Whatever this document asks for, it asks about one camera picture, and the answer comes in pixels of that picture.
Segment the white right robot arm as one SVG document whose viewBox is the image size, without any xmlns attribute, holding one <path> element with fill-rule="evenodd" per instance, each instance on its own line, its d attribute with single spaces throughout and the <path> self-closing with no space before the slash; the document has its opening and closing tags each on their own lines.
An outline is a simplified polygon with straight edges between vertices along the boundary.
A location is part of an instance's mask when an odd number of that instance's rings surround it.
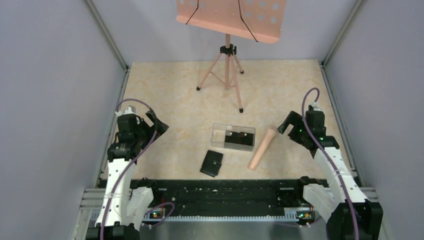
<svg viewBox="0 0 424 240">
<path fill-rule="evenodd" d="M 301 187 L 293 192 L 294 202 L 299 206 L 311 204 L 318 211 L 329 240 L 377 240 L 383 208 L 361 190 L 343 160 L 337 140 L 326 134 L 324 112 L 310 108 L 301 115 L 291 111 L 277 131 L 283 134 L 290 125 L 289 139 L 310 152 L 331 190 L 327 192 L 321 183 L 301 177 Z"/>
</svg>

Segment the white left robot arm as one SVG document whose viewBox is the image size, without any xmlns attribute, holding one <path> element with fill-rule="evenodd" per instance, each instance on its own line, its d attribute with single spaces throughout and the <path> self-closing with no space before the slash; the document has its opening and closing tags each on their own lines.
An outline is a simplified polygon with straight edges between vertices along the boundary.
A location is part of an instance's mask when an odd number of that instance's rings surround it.
<svg viewBox="0 0 424 240">
<path fill-rule="evenodd" d="M 152 125 L 137 115 L 132 106 L 116 115 L 117 132 L 107 149 L 108 177 L 103 202 L 94 226 L 87 230 L 87 240 L 140 239 L 142 214 L 161 198 L 159 191 L 151 187 L 131 189 L 131 181 L 137 159 L 169 126 L 152 109 L 145 113 Z"/>
</svg>

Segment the pink toy microphone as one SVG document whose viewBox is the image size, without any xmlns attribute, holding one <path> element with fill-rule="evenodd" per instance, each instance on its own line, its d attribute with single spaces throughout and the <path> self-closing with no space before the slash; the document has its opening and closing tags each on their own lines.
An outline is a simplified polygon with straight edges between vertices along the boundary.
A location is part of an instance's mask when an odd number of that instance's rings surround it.
<svg viewBox="0 0 424 240">
<path fill-rule="evenodd" d="M 264 153 L 268 149 L 271 141 L 275 138 L 277 134 L 277 128 L 276 127 L 270 127 L 266 130 L 265 135 L 259 144 L 259 147 L 257 148 L 256 152 L 254 153 L 248 168 L 250 170 L 255 170 L 257 166 L 259 165 Z"/>
</svg>

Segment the black leather card holder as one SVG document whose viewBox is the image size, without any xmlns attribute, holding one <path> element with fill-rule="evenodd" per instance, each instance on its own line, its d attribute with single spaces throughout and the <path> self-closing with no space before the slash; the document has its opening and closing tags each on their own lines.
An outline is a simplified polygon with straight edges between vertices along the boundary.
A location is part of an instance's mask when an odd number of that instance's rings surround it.
<svg viewBox="0 0 424 240">
<path fill-rule="evenodd" d="M 208 150 L 202 162 L 200 172 L 210 177 L 216 177 L 222 166 L 224 154 L 221 152 Z"/>
</svg>

